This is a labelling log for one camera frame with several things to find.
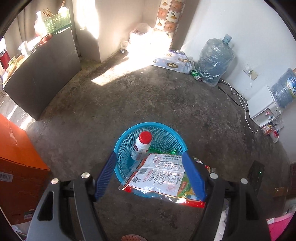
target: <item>metal screw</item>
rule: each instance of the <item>metal screw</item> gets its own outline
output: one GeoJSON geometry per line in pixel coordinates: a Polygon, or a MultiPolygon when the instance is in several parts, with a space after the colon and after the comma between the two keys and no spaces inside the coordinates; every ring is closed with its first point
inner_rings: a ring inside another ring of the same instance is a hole
{"type": "Polygon", "coordinates": [[[210,178],[212,178],[212,179],[217,179],[217,178],[218,178],[218,175],[217,175],[216,173],[212,172],[212,173],[210,174],[210,178]]]}
{"type": "Polygon", "coordinates": [[[90,174],[88,172],[84,172],[81,174],[82,178],[88,178],[90,176],[90,174]]]}
{"type": "Polygon", "coordinates": [[[248,180],[245,179],[245,178],[242,178],[242,179],[241,179],[241,183],[242,183],[242,184],[248,184],[248,180]]]}
{"type": "Polygon", "coordinates": [[[57,184],[59,180],[57,178],[52,179],[52,184],[57,184]]]}

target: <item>large water jug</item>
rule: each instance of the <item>large water jug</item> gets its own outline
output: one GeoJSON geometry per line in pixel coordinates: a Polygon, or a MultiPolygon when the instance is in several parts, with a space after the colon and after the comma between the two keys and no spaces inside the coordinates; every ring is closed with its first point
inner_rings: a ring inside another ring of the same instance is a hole
{"type": "Polygon", "coordinates": [[[195,64],[195,69],[201,74],[202,81],[215,87],[221,76],[234,60],[235,55],[229,47],[232,39],[228,34],[223,40],[209,39],[200,53],[200,59],[195,64]]]}
{"type": "Polygon", "coordinates": [[[271,87],[271,92],[281,108],[292,102],[296,97],[296,76],[292,69],[288,69],[271,87]]]}

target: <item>red thermos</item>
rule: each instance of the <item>red thermos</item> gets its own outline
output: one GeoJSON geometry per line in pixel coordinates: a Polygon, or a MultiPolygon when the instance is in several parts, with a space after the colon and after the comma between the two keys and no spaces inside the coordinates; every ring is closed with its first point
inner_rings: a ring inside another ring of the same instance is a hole
{"type": "Polygon", "coordinates": [[[6,68],[8,67],[8,62],[10,61],[10,57],[9,57],[6,49],[4,49],[0,53],[0,61],[1,61],[1,65],[2,65],[3,69],[6,71],[6,68]]]}

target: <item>pink cloth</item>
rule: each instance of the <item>pink cloth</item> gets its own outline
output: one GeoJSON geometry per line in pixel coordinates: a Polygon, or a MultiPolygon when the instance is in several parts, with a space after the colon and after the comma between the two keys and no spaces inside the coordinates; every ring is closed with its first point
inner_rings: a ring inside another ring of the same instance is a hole
{"type": "Polygon", "coordinates": [[[275,241],[285,230],[289,222],[291,221],[295,212],[287,213],[284,216],[274,219],[274,223],[268,225],[271,241],[275,241]]]}

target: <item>electrical socket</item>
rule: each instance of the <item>electrical socket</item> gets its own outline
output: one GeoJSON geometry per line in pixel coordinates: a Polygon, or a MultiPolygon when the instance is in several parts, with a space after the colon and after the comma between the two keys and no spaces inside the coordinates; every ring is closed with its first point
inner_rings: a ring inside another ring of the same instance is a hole
{"type": "Polygon", "coordinates": [[[248,64],[246,64],[245,68],[243,71],[251,77],[252,80],[255,80],[258,77],[258,74],[251,68],[248,64]]]}

